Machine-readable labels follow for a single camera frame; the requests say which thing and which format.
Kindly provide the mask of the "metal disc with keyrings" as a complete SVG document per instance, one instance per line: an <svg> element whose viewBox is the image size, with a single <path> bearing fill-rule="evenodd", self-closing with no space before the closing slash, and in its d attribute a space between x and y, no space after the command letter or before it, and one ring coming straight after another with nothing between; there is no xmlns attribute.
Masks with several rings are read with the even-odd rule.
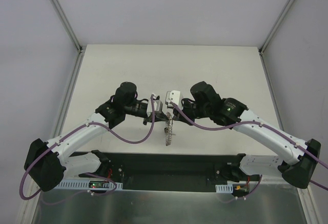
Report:
<svg viewBox="0 0 328 224"><path fill-rule="evenodd" d="M166 121L165 126L165 136L166 136L166 146L171 145L172 143L172 136L173 136L173 117L170 112L166 113L168 120Z"/></svg>

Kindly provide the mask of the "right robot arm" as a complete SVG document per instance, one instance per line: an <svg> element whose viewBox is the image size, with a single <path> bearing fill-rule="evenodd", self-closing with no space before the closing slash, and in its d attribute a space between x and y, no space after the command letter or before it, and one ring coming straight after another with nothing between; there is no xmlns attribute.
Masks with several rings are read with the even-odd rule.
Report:
<svg viewBox="0 0 328 224"><path fill-rule="evenodd" d="M290 185L306 189L319 162L321 143L294 137L276 129L262 120L245 104L233 98L197 97L184 98L179 104L172 100L167 106L173 109L178 121L203 130L196 119L209 118L218 126L216 131L232 129L242 133L275 153L275 156L244 155L242 160L231 166L231 176L243 180L248 175L280 176Z"/></svg>

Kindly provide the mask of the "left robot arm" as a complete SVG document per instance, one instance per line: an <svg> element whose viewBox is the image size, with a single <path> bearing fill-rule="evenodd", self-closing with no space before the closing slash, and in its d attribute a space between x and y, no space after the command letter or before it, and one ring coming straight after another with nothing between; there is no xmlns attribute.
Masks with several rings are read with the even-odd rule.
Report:
<svg viewBox="0 0 328 224"><path fill-rule="evenodd" d="M139 100L137 86L131 82L123 82L108 101L101 104L94 113L73 130L47 141L36 139L29 147L24 164L24 177L30 176L43 192L55 188L65 177L93 173L96 177L104 177L110 171L109 159L98 150L82 156L72 154L93 138L110 132L116 138L128 144L140 144L145 138L130 141L119 136L113 128L121 124L126 116L131 115L143 119L143 124L154 124L168 121L162 111L159 96L151 94L148 99Z"/></svg>

